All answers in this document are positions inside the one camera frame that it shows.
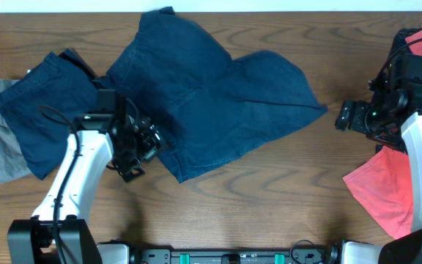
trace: gray fabric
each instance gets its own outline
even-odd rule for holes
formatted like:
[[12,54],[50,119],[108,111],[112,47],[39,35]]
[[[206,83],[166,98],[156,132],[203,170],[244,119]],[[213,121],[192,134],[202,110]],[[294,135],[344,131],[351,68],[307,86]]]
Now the gray fabric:
[[[16,80],[0,79],[0,92],[15,84]],[[30,175],[21,147],[0,115],[0,184]]]

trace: navy blue fabric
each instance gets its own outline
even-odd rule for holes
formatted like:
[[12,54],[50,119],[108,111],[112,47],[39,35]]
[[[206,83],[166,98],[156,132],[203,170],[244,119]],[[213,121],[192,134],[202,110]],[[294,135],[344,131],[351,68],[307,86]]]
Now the navy blue fabric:
[[[22,80],[0,93],[0,113],[15,134],[27,167],[43,179],[62,162],[69,132],[66,125],[42,116],[38,107],[53,107],[72,120],[96,102],[97,90],[91,78],[68,60],[50,53]],[[46,114],[60,120],[55,114]]]
[[159,159],[179,182],[297,131],[324,114],[303,72],[260,51],[232,61],[172,8],[144,13],[134,41],[98,81],[163,128]]

